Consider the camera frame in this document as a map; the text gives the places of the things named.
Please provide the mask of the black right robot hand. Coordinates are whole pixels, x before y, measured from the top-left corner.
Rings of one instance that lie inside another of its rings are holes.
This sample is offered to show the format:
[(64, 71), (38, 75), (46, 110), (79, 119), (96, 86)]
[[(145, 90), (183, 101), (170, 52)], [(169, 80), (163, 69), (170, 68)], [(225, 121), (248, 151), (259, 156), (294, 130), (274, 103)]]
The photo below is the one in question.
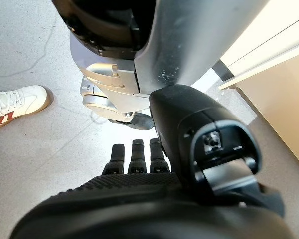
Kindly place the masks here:
[(280, 193), (259, 183), (259, 146), (246, 126), (185, 85), (150, 95), (158, 137), (112, 147), (102, 174), (41, 202), (12, 239), (292, 239)]

